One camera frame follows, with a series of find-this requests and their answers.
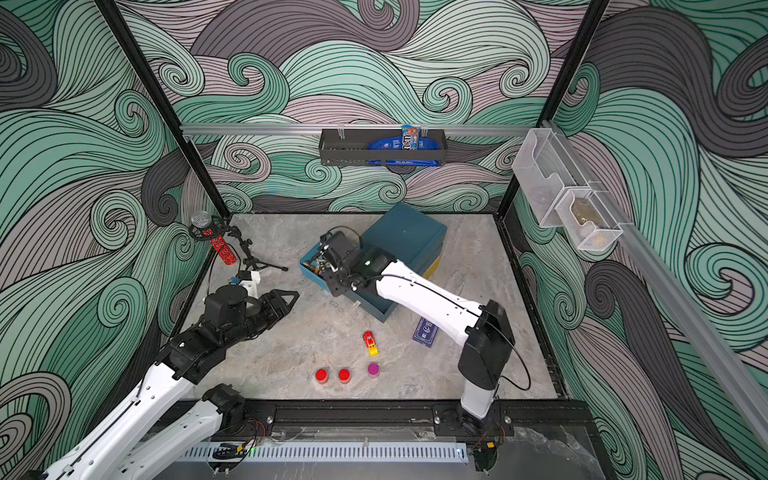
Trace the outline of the teal drawer cabinet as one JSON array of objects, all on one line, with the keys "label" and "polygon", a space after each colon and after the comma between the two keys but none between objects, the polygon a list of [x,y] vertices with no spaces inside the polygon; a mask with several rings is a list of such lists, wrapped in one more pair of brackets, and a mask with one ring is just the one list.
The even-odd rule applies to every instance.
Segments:
[{"label": "teal drawer cabinet", "polygon": [[397,204],[362,234],[363,252],[379,248],[424,277],[441,255],[447,226],[414,208]]}]

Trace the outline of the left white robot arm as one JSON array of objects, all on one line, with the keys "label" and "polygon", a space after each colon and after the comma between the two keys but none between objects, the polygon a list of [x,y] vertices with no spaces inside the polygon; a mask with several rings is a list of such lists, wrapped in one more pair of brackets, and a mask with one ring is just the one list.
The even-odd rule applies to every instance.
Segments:
[{"label": "left white robot arm", "polygon": [[204,313],[160,351],[138,385],[84,440],[29,479],[152,479],[190,448],[230,423],[245,424],[245,399],[220,384],[193,407],[150,436],[149,430],[216,366],[228,350],[270,330],[293,309],[296,291],[273,289],[250,296],[225,285],[204,300]]}]

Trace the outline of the red paint can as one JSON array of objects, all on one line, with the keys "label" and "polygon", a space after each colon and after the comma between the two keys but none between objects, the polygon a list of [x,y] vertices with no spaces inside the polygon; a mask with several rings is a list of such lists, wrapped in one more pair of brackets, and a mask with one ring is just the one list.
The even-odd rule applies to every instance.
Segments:
[{"label": "red paint can", "polygon": [[320,368],[315,372],[315,380],[318,384],[324,385],[329,381],[329,373],[326,369]]},{"label": "red paint can", "polygon": [[338,380],[341,384],[348,384],[351,381],[351,371],[347,368],[342,368],[338,372]]}]

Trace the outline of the purple paint can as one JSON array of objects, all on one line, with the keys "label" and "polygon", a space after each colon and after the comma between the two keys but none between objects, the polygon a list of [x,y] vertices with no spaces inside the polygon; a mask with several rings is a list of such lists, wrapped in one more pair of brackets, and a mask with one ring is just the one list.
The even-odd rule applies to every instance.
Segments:
[{"label": "purple paint can", "polygon": [[367,367],[367,374],[371,378],[377,378],[380,374],[380,366],[378,363],[370,363]]}]

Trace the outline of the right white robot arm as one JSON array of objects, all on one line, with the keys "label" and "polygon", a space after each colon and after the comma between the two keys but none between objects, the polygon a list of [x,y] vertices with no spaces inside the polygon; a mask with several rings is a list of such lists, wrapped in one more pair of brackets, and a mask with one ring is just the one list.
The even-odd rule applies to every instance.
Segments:
[{"label": "right white robot arm", "polygon": [[514,349],[501,304],[464,299],[417,274],[389,252],[377,247],[365,251],[339,231],[320,237],[315,260],[332,295],[367,292],[395,302],[451,338],[461,348],[458,370],[464,387],[458,414],[462,427],[472,435],[488,427],[496,389]]}]

